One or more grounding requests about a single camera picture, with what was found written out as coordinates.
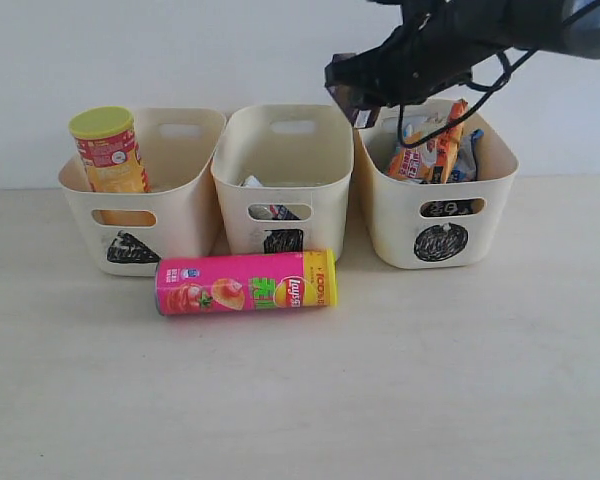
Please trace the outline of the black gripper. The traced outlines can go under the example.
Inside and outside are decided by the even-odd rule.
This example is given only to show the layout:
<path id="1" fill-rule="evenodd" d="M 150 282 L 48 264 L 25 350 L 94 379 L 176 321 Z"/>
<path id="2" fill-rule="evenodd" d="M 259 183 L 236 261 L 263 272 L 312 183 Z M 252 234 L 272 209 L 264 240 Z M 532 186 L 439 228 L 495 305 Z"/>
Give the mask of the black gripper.
<path id="1" fill-rule="evenodd" d="M 501 1 L 396 4 L 403 23 L 376 51 L 334 54 L 324 68 L 324 86 L 353 88 L 359 110 L 421 104 L 470 81 L 473 66 L 505 50 L 497 42 Z"/>

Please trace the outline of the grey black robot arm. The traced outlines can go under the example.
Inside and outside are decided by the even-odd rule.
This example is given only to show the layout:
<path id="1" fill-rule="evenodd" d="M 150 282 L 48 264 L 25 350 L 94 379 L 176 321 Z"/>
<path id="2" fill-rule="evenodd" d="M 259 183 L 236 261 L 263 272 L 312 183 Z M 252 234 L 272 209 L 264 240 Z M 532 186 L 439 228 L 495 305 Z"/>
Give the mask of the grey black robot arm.
<path id="1" fill-rule="evenodd" d="M 335 56 L 325 86 L 360 110 L 417 105 L 462 85 L 479 92 L 475 65 L 505 51 L 600 60 L 600 1 L 401 1 L 402 23 L 379 46 Z"/>

